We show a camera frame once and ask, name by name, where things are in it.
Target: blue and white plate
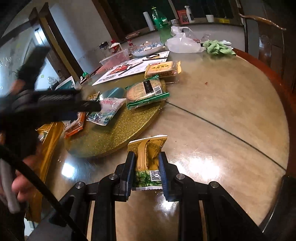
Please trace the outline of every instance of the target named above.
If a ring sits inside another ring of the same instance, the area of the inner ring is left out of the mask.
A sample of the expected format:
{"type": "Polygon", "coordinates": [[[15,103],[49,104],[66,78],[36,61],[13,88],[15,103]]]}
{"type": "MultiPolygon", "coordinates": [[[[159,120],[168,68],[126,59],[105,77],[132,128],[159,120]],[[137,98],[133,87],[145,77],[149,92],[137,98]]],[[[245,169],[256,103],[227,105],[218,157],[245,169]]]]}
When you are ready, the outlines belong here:
{"type": "Polygon", "coordinates": [[[163,47],[163,43],[156,43],[156,44],[150,44],[145,47],[142,47],[138,50],[135,50],[132,52],[132,55],[136,57],[143,57],[147,55],[154,54],[158,51],[160,51],[163,47]]]}

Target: white plastic bag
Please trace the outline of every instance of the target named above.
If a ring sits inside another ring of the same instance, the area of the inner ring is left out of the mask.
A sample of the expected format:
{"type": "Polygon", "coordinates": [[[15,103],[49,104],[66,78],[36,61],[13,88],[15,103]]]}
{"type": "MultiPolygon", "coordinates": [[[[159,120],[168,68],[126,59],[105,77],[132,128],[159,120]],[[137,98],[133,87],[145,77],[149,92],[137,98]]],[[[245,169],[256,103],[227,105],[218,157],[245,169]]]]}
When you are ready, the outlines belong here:
{"type": "Polygon", "coordinates": [[[194,41],[196,37],[188,27],[171,27],[173,38],[166,41],[165,45],[174,53],[200,53],[205,48],[194,41]]]}

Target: gray handle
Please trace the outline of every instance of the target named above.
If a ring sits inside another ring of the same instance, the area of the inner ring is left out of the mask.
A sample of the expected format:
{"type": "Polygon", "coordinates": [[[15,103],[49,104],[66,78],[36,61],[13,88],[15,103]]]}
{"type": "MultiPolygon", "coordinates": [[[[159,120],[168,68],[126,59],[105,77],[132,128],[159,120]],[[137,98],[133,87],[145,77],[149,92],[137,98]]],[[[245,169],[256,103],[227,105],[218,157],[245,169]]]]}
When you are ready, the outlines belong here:
{"type": "Polygon", "coordinates": [[[13,182],[11,166],[3,159],[0,159],[0,177],[8,209],[11,213],[18,213],[20,211],[20,204],[17,201],[16,195],[11,190],[13,182]]]}

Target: clear plastic box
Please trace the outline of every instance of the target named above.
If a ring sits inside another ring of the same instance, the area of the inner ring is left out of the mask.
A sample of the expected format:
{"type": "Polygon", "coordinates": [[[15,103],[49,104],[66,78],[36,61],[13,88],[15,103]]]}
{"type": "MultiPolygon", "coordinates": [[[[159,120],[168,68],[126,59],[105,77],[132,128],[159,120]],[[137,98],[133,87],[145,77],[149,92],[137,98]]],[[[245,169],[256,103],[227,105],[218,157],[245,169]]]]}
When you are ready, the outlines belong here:
{"type": "Polygon", "coordinates": [[[114,66],[119,65],[123,62],[129,61],[128,49],[124,49],[120,52],[117,52],[103,60],[100,63],[107,70],[113,69],[114,66]]]}

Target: barcode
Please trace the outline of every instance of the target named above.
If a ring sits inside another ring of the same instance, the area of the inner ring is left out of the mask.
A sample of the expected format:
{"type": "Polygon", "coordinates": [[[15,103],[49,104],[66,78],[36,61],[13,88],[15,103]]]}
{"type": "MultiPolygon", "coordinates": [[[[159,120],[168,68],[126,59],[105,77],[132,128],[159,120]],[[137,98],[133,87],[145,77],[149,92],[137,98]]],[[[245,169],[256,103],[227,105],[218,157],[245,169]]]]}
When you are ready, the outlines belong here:
{"type": "Polygon", "coordinates": [[[153,90],[155,95],[161,95],[163,93],[160,86],[154,87],[153,90]]]}
{"type": "Polygon", "coordinates": [[[161,181],[159,170],[150,171],[150,178],[152,182],[161,181]]]}

